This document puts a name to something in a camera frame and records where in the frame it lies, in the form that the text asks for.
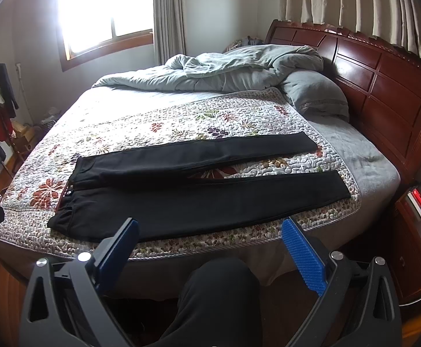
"black pants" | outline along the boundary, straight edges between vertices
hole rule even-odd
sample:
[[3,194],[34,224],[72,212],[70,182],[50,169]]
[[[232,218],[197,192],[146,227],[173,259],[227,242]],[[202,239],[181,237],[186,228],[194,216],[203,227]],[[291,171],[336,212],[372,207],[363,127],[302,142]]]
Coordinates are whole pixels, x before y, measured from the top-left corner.
[[84,241],[113,236],[126,218],[140,241],[269,222],[349,198],[336,171],[189,178],[196,171],[316,150],[304,133],[184,141],[79,158],[48,226]]
[[239,259],[204,264],[185,284],[175,320],[149,347],[261,347],[259,291]]

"hanging clothes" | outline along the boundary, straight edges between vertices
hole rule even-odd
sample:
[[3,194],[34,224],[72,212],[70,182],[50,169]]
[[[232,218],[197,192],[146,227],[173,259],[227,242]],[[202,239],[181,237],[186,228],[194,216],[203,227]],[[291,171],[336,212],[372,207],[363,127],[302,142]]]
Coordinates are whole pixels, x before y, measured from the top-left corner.
[[5,64],[0,64],[0,94],[5,101],[5,109],[8,117],[15,118],[15,109],[17,110],[19,106],[14,97],[13,87],[11,86]]
[[316,149],[301,132],[182,141],[82,157],[48,227],[98,242],[132,217],[140,224],[140,241],[151,241],[247,227],[349,198],[337,171],[190,177],[211,168]]

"red wooden headboard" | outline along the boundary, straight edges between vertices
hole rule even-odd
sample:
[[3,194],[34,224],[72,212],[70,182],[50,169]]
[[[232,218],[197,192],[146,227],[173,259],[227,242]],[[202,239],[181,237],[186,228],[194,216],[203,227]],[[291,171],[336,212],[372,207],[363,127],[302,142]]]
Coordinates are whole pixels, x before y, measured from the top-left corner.
[[393,163],[402,183],[421,166],[421,59],[331,25],[274,20],[265,43],[309,45],[348,100],[350,123]]

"curtain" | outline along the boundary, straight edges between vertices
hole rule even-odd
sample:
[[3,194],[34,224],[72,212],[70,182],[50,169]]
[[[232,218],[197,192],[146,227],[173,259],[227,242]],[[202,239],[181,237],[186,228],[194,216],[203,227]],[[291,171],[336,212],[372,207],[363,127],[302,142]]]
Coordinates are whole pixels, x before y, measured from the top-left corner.
[[416,0],[281,0],[280,19],[346,27],[421,57],[421,12]]
[[185,53],[182,0],[153,0],[154,54],[158,65]]

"bedspread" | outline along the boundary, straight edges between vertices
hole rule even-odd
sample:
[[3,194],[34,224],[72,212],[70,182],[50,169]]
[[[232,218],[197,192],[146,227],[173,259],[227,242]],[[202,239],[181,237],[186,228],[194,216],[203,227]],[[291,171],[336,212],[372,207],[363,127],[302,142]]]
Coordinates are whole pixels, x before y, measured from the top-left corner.
[[[207,171],[202,176],[226,178],[337,170],[351,198],[296,214],[294,219],[308,230],[344,219],[360,208],[360,190],[346,164],[276,88],[241,91],[150,112],[126,110],[121,117],[114,118],[107,118],[109,114],[103,113],[104,109],[105,105],[89,100],[75,103],[31,153],[2,200],[5,221],[0,224],[1,240],[62,257],[72,257],[80,249],[93,249],[96,244],[76,241],[47,228],[77,158],[191,139],[304,131],[317,143],[315,153],[267,158]],[[259,199],[270,202],[270,194],[260,194]],[[279,239],[280,227],[281,221],[276,220],[208,235],[143,242],[133,250],[131,259],[260,244]]]

